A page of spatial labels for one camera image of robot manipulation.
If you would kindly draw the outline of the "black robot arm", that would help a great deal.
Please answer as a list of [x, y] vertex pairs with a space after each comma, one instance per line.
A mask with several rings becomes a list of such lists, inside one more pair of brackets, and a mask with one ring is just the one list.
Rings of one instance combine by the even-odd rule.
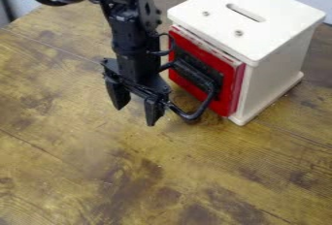
[[[34, 0], [60, 7], [84, 0]], [[144, 119], [153, 125], [164, 114], [168, 85], [159, 76], [160, 49], [156, 27], [160, 11], [152, 0], [90, 0], [100, 5], [110, 29], [113, 58], [101, 61], [106, 94], [116, 109], [137, 95], [144, 99]]]

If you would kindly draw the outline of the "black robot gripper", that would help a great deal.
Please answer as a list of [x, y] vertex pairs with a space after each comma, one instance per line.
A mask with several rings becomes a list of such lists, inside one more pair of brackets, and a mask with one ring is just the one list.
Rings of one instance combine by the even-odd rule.
[[165, 54], [159, 49], [159, 17], [145, 20], [136, 12], [120, 12], [108, 15], [106, 21], [114, 52], [113, 59], [101, 61], [106, 94], [117, 110], [129, 103], [131, 95], [137, 95], [144, 100], [145, 125], [153, 126], [169, 93], [159, 76], [160, 56]]

